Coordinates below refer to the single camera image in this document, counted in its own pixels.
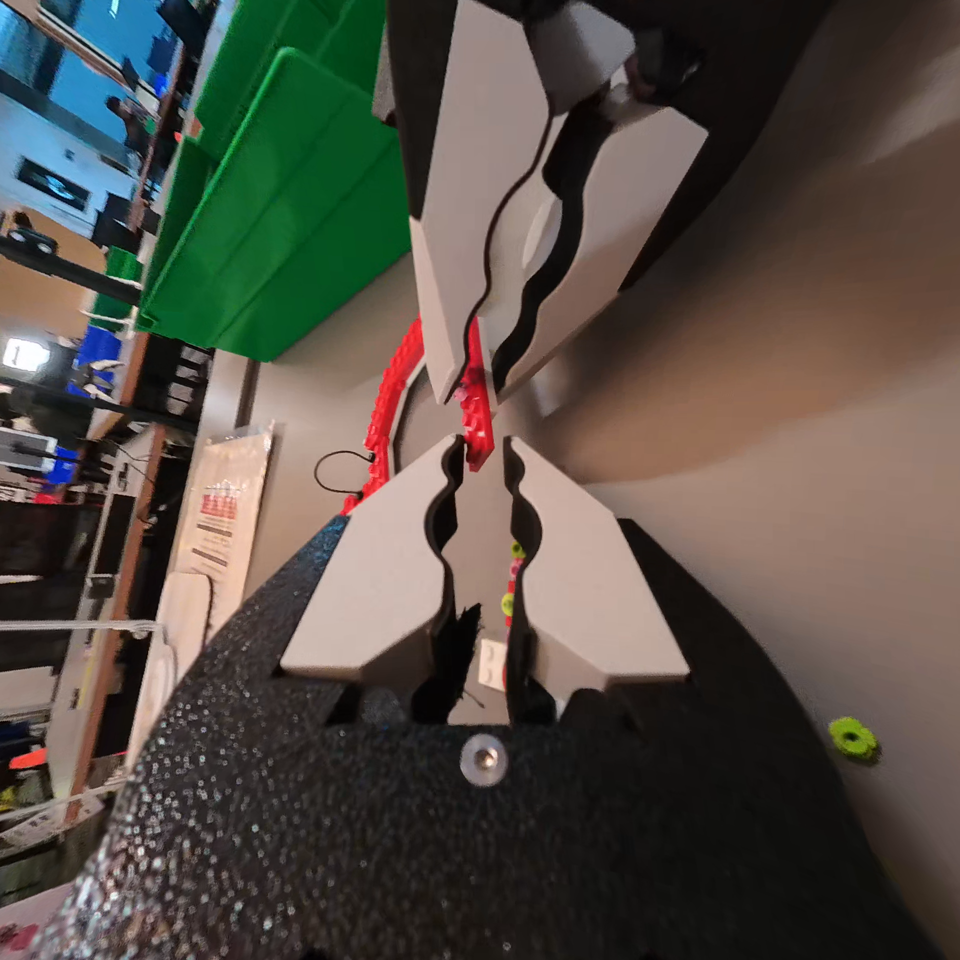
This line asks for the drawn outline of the instruction sheet in plastic sleeve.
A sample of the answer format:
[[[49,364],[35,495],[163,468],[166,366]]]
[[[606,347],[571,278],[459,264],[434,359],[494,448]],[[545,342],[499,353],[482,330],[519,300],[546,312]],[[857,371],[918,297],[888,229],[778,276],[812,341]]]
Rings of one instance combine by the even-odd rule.
[[[174,571],[202,574],[211,584],[211,615],[228,619],[241,605],[271,462],[275,423],[209,438],[181,512]]]

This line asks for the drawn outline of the white plastic bag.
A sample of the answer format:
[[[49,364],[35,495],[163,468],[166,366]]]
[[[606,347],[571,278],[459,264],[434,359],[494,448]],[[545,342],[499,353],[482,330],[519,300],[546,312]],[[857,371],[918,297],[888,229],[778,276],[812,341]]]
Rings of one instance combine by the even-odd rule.
[[[203,573],[173,572],[164,583],[125,754],[132,774],[151,730],[206,643],[212,583]]]

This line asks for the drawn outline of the blue storage bins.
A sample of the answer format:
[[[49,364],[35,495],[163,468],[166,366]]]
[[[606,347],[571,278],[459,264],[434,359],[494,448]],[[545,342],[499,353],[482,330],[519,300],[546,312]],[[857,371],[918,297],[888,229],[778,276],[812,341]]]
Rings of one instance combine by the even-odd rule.
[[[114,374],[124,367],[122,342],[114,331],[90,323],[79,342],[65,388],[75,397],[113,400]]]

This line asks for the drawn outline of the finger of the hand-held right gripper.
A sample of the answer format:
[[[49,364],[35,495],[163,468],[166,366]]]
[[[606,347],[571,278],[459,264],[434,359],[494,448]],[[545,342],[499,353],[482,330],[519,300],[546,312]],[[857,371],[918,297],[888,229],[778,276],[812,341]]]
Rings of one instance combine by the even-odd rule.
[[[426,368],[450,401],[493,281],[490,246],[559,107],[635,49],[599,2],[409,2],[409,214]]]
[[[490,331],[493,388],[509,397],[620,294],[707,142],[670,106],[582,104],[535,171],[519,265],[499,246]]]

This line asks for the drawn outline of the black stand pole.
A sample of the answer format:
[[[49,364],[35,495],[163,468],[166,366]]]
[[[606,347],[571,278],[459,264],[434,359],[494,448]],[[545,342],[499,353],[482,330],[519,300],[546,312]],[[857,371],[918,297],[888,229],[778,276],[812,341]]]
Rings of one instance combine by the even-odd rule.
[[[33,272],[70,282],[98,295],[129,306],[139,306],[142,287],[134,280],[116,277],[66,260],[53,253],[44,253],[15,239],[1,237],[1,255]]]

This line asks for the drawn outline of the black monitor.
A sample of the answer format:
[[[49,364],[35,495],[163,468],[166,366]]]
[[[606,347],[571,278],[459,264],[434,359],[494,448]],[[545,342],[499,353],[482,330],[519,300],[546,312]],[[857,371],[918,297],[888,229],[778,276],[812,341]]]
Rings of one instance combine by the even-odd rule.
[[[2,502],[1,574],[85,572],[100,518],[99,507]]]

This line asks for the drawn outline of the small green bin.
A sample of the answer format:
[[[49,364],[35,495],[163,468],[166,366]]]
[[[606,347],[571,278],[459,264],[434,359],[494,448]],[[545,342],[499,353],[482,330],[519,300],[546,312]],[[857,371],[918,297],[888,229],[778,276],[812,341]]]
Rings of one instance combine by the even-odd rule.
[[[96,293],[86,311],[91,326],[110,332],[129,328],[136,318],[145,264],[122,246],[106,250],[104,275],[115,282],[110,291]]]

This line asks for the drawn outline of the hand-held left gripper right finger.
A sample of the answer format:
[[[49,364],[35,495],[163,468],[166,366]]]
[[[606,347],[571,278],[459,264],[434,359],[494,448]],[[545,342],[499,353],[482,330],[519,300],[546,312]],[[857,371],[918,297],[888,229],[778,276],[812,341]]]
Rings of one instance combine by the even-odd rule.
[[[684,681],[689,663],[614,513],[518,437],[504,441],[514,577],[509,702]]]

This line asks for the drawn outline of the red and pink lego segment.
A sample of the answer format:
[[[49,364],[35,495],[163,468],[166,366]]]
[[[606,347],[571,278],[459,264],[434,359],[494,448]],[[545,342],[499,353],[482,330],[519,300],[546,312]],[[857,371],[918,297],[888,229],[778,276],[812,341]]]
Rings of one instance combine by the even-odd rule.
[[[514,539],[510,545],[509,579],[506,591],[500,600],[500,609],[505,626],[509,630],[513,622],[515,598],[520,573],[526,560],[526,552],[520,542]]]

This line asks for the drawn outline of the lime green round lego piece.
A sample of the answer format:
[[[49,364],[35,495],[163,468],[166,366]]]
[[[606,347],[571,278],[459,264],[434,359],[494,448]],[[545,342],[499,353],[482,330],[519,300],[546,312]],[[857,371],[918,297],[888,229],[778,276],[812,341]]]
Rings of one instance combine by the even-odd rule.
[[[834,749],[847,759],[874,764],[881,755],[881,744],[870,727],[852,716],[843,716],[830,721],[827,733]]]

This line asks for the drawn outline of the red lego ring base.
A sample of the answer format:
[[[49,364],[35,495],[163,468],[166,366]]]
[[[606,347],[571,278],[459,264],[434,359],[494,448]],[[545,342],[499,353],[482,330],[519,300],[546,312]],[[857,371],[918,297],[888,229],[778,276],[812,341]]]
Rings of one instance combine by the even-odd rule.
[[[359,491],[345,494],[341,516],[348,515],[398,472],[396,439],[413,384],[425,370],[422,321],[416,318],[384,369],[363,443],[362,457],[367,462],[366,483]],[[482,468],[495,449],[493,419],[496,396],[492,381],[490,357],[479,320],[474,319],[467,334],[465,371],[453,391],[453,399],[461,408],[465,460],[473,473]]]

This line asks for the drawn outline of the large green storage bin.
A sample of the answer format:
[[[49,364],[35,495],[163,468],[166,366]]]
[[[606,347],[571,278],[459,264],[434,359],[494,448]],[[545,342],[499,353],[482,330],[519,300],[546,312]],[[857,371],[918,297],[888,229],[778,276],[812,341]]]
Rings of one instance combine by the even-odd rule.
[[[274,57],[142,329],[272,362],[409,252],[399,138],[372,111],[379,48]]]

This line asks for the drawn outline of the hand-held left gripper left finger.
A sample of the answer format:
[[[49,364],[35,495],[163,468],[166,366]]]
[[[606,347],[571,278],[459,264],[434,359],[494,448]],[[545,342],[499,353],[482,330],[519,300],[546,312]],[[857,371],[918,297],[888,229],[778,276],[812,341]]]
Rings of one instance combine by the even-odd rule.
[[[450,434],[355,507],[279,662],[292,676],[415,690],[454,618],[443,554],[465,439]]]

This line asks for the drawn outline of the black framed wall picture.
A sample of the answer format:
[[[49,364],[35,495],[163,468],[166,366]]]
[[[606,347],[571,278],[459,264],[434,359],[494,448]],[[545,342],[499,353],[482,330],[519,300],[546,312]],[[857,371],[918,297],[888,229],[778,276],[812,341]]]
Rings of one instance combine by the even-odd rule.
[[[88,189],[27,157],[22,157],[19,161],[16,180],[70,210],[85,212],[88,208],[90,201]]]

